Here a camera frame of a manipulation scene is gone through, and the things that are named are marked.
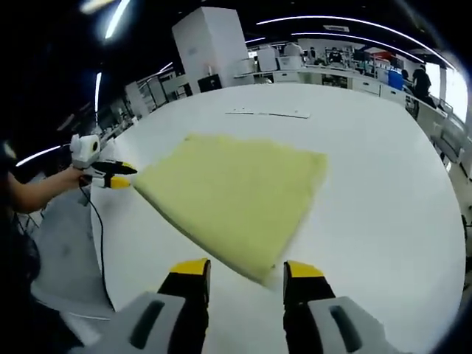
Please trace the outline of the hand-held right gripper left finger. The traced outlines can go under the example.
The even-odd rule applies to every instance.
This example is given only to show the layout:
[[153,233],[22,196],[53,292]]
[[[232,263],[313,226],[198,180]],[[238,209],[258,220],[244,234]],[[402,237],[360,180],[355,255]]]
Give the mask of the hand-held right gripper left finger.
[[156,293],[144,292],[111,318],[84,353],[201,353],[209,326],[211,261],[174,265]]

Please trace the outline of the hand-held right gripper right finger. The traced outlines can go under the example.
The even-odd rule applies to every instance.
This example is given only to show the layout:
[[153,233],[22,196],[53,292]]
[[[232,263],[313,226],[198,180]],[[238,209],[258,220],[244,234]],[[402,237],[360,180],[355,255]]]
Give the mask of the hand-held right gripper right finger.
[[288,260],[283,328],[289,353],[386,353],[383,325],[347,296],[336,296],[312,265]]

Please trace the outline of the person's left hand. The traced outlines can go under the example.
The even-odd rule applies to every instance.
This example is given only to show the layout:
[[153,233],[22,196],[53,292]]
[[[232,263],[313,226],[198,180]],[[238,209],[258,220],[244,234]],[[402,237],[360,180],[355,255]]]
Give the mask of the person's left hand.
[[59,176],[62,185],[68,190],[84,187],[90,183],[89,177],[84,173],[84,171],[73,166],[69,166],[65,170],[59,172]]

